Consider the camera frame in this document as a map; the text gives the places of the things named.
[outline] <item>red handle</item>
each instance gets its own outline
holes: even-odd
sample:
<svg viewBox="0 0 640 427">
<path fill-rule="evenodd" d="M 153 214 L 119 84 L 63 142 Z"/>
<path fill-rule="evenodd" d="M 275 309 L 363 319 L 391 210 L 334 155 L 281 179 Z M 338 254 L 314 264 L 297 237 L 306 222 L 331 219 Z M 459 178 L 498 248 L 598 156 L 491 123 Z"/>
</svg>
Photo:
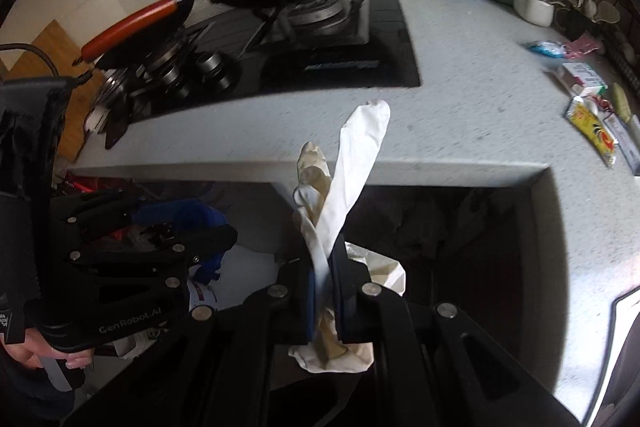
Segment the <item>red handle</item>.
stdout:
<svg viewBox="0 0 640 427">
<path fill-rule="evenodd" d="M 92 62 L 133 34 L 164 19 L 177 9 L 178 0 L 161 0 L 132 13 L 87 42 L 80 50 L 82 60 Z"/>
</svg>

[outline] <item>cutting board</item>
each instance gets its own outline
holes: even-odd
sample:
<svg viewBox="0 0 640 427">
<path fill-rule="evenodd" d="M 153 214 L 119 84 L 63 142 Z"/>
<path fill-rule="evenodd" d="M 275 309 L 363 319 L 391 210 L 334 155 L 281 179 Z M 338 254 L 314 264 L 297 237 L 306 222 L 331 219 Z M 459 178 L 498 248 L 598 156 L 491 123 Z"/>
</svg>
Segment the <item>cutting board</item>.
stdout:
<svg viewBox="0 0 640 427">
<path fill-rule="evenodd" d="M 85 64 L 72 66 L 80 56 L 80 49 L 69 38 L 57 21 L 52 21 L 32 42 L 44 51 L 58 68 L 61 76 L 78 76 L 87 70 Z M 24 52 L 7 75 L 7 80 L 34 76 L 50 76 L 47 65 L 38 55 Z M 84 118 L 91 111 L 91 101 L 104 83 L 97 70 L 84 86 L 76 87 L 66 108 L 65 129 L 58 146 L 58 156 L 73 162 L 84 144 Z"/>
</svg>

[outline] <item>silver bolt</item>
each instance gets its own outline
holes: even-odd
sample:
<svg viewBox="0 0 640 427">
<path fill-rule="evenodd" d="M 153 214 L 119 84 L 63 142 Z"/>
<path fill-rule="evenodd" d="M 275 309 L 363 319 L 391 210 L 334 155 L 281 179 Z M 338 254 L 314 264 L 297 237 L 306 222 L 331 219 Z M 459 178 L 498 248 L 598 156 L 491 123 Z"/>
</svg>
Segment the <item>silver bolt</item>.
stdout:
<svg viewBox="0 0 640 427">
<path fill-rule="evenodd" d="M 166 284 L 169 288 L 177 288 L 178 286 L 180 286 L 180 279 L 178 279 L 177 277 L 167 277 L 164 281 L 164 284 Z"/>
<path fill-rule="evenodd" d="M 458 309 L 450 302 L 443 302 L 442 304 L 438 304 L 436 310 L 438 311 L 438 315 L 440 315 L 441 317 L 445 317 L 446 319 L 452 319 L 453 317 L 458 315 Z"/>
<path fill-rule="evenodd" d="M 272 284 L 269 286 L 267 293 L 274 299 L 282 299 L 287 295 L 287 293 L 289 293 L 289 290 L 287 290 L 287 287 L 282 284 Z"/>
<path fill-rule="evenodd" d="M 382 293 L 382 286 L 374 282 L 366 282 L 362 285 L 362 293 L 369 297 L 377 297 Z"/>
<path fill-rule="evenodd" d="M 213 310 L 208 306 L 196 306 L 191 310 L 191 317 L 197 321 L 208 321 L 213 316 Z"/>
</svg>

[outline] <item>countertop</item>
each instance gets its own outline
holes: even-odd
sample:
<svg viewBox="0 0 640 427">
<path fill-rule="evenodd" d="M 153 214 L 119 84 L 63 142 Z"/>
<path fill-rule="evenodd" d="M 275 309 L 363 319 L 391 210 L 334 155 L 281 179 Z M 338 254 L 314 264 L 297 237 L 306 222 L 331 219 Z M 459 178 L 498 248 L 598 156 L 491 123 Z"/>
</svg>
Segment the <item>countertop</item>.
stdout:
<svg viewBox="0 0 640 427">
<path fill-rule="evenodd" d="M 558 38 L 490 0 L 400 0 L 422 86 L 272 94 L 132 125 L 110 151 L 91 136 L 77 174 L 281 182 L 303 144 L 337 156 L 351 111 L 386 100 L 369 182 L 532 184 L 539 348 L 527 367 L 582 419 L 596 390 L 610 305 L 640 285 L 640 198 L 622 155 L 609 169 L 563 115 L 565 92 L 524 43 Z M 606 79 L 612 72 L 598 67 Z"/>
</svg>

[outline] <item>human hand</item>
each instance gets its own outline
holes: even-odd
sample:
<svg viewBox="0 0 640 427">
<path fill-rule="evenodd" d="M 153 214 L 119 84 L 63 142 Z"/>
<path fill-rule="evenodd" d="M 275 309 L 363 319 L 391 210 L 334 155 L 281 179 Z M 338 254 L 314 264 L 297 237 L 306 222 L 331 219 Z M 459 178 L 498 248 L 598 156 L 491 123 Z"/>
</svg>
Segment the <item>human hand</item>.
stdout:
<svg viewBox="0 0 640 427">
<path fill-rule="evenodd" d="M 94 358 L 93 349 L 85 349 L 78 353 L 62 353 L 49 346 L 36 328 L 28 328 L 24 332 L 24 342 L 22 344 L 5 344 L 4 335 L 0 335 L 0 344 L 4 350 L 16 362 L 20 362 L 28 369 L 42 367 L 39 357 L 49 357 L 50 359 L 66 360 L 68 369 L 78 369 L 89 365 Z"/>
</svg>

